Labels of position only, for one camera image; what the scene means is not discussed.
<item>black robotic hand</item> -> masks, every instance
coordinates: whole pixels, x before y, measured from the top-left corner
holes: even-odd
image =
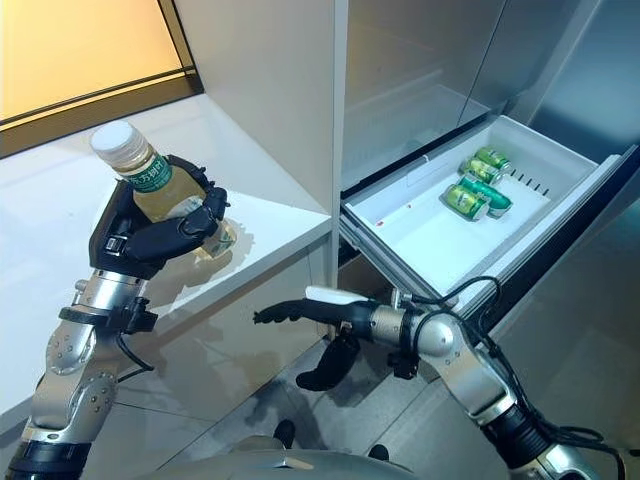
[[[133,201],[133,188],[119,181],[89,241],[91,266],[145,280],[167,260],[202,245],[224,218],[227,192],[209,182],[204,168],[179,157],[167,161],[185,170],[206,193],[202,205],[184,217],[152,223]]]
[[[349,373],[356,361],[358,338],[371,338],[372,317],[379,304],[360,295],[322,287],[309,287],[307,298],[281,302],[256,312],[254,323],[280,323],[301,317],[333,325],[339,334],[324,351],[318,366],[298,375],[300,388],[311,391],[330,390]]]

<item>drawer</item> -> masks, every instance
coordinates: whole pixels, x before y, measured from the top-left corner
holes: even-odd
[[[499,219],[470,222],[440,196],[460,178],[460,163],[487,145],[511,161],[497,188],[513,206]],[[597,164],[508,117],[494,117],[352,189],[341,203],[340,231],[405,291],[441,296],[471,277],[492,275],[505,284],[508,308],[613,198],[639,158],[632,147]],[[466,315],[477,311],[491,289],[475,284],[454,308]]]

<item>window frame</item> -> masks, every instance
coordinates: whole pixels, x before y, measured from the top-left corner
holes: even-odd
[[[0,131],[0,159],[36,147],[43,143],[86,130],[102,123],[142,112],[167,103],[204,92],[204,87],[193,62],[191,50],[184,34],[182,22],[173,0],[157,0],[162,16],[169,30],[173,46],[180,60],[181,67],[158,73],[145,78],[133,80],[112,87],[91,92],[85,95],[46,105],[29,112],[21,113],[5,120],[0,126],[9,125],[18,120],[55,110],[60,107],[84,102],[101,95],[118,92],[127,88],[142,85],[150,81],[159,81],[133,90],[115,93],[106,98],[96,99],[88,103],[76,105],[49,115],[34,118],[14,127]],[[176,74],[184,75],[169,78]]]

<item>window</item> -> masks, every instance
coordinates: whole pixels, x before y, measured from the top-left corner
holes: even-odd
[[[0,158],[203,91],[171,0],[3,0]]]

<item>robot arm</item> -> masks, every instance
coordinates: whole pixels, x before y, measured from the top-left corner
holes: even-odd
[[[222,220],[227,194],[209,183],[203,169],[170,156],[205,190],[202,205],[185,217],[151,223],[120,181],[89,242],[88,281],[76,283],[71,306],[49,340],[46,371],[33,396],[31,416],[7,472],[9,479],[74,479],[84,468],[115,400],[124,352],[123,334],[150,332],[157,315],[140,296],[166,261],[202,245]]]
[[[326,390],[337,385],[355,361],[357,338],[400,349],[389,366],[396,376],[412,378],[418,357],[432,365],[444,384],[482,430],[509,467],[513,479],[596,479],[573,447],[554,443],[521,404],[496,362],[473,347],[460,318],[447,311],[394,309],[348,297],[322,287],[308,287],[306,299],[283,302],[254,317],[255,323],[306,317],[339,332],[316,370],[301,374],[299,386]],[[336,298],[341,303],[336,305]],[[344,368],[345,359],[348,368]]]

